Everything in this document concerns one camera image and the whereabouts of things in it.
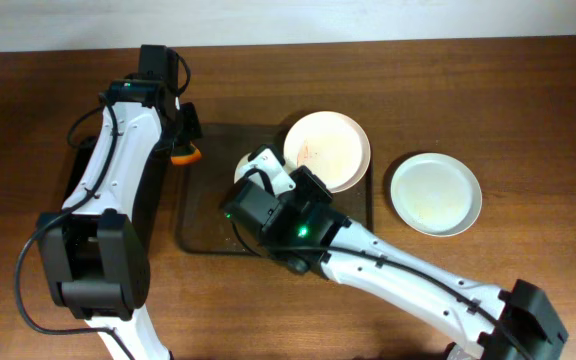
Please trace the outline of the orange green scrub sponge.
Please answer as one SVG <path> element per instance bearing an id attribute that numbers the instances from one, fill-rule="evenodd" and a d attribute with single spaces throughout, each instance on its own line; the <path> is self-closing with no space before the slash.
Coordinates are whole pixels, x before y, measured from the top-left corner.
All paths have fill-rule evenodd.
<path id="1" fill-rule="evenodd" d="M 186 166 L 202 159 L 200 150 L 192 143 L 176 146 L 170 153 L 170 160 L 175 166 Z"/>

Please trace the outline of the pink plate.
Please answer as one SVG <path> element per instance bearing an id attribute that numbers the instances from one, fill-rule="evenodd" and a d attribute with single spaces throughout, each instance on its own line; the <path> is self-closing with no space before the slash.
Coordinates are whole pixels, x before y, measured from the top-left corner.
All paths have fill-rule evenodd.
<path id="1" fill-rule="evenodd" d="M 286 164 L 306 166 L 332 193 L 346 191 L 367 173 L 371 147 L 363 128 L 339 112 L 318 111 L 299 119 L 283 144 Z"/>

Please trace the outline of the white plate with ketchup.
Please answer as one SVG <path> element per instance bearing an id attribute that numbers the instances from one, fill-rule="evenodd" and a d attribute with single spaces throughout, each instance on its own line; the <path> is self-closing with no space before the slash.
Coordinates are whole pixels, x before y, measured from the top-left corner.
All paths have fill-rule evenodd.
<path id="1" fill-rule="evenodd" d="M 250 153 L 245 154 L 237 163 L 234 173 L 234 183 L 237 183 L 246 172 L 257 167 L 256 163 L 253 163 L 248 159 L 249 156 Z"/>

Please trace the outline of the cream plate with sauce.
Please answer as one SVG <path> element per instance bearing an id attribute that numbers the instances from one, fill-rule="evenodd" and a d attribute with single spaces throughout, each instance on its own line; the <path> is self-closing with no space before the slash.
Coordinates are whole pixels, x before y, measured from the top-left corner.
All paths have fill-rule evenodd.
<path id="1" fill-rule="evenodd" d="M 389 185 L 397 215 L 416 231 L 451 237 L 468 230 L 483 208 L 483 193 L 473 172 L 440 153 L 421 153 L 403 161 Z"/>

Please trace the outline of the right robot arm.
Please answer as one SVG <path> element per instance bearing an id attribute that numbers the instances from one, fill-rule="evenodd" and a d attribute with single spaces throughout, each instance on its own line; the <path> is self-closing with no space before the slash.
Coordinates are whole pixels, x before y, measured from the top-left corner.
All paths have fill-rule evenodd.
<path id="1" fill-rule="evenodd" d="M 334 210 L 308 168 L 288 171 L 272 146 L 240 160 L 230 205 L 260 255 L 372 294 L 448 336 L 472 359 L 557 359 L 569 333 L 546 293 L 519 279 L 511 290 L 470 280 L 379 239 Z"/>

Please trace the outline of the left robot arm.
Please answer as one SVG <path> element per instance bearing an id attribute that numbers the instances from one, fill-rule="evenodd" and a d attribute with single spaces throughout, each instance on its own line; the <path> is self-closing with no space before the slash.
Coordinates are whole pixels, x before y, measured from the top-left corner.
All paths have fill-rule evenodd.
<path id="1" fill-rule="evenodd" d="M 168 164 L 200 159 L 192 104 L 173 80 L 124 79 L 101 94 L 102 128 L 58 213 L 35 242 L 52 301 L 85 321 L 115 359 L 169 359 L 146 299 L 149 241 Z"/>

